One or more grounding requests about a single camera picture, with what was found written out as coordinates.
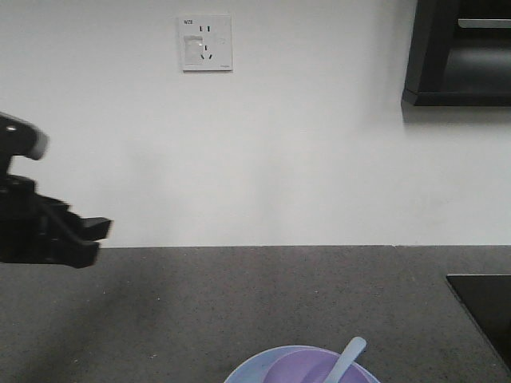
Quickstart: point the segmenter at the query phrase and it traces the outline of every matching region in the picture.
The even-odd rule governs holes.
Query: black cabinet
[[[403,100],[511,106],[511,1],[418,0]]]

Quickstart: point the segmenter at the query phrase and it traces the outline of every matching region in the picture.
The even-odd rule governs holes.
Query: white wall
[[[401,109],[410,0],[4,0],[13,171],[110,247],[509,244],[508,109]],[[233,73],[180,71],[175,17],[233,17]]]

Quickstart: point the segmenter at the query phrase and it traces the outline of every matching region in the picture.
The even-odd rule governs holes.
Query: light blue plate
[[[224,383],[263,383],[270,367],[281,357],[296,351],[309,349],[320,348],[312,347],[309,345],[285,345],[283,347],[277,347],[276,349],[269,349],[267,351],[263,351],[262,353],[258,353],[250,359],[247,359],[237,369],[235,369]],[[367,378],[367,383],[379,383],[379,381],[373,377],[373,375],[371,375],[359,364],[353,363],[353,366],[363,372]]]

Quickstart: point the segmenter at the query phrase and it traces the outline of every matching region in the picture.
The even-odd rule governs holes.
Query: gray countertop
[[[223,383],[280,345],[340,351],[382,383],[506,382],[449,273],[511,247],[106,249],[96,266],[0,264],[2,383]]]

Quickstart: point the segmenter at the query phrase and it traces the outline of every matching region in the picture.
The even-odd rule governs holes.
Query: black stove top
[[[448,275],[447,280],[511,369],[511,275]]]

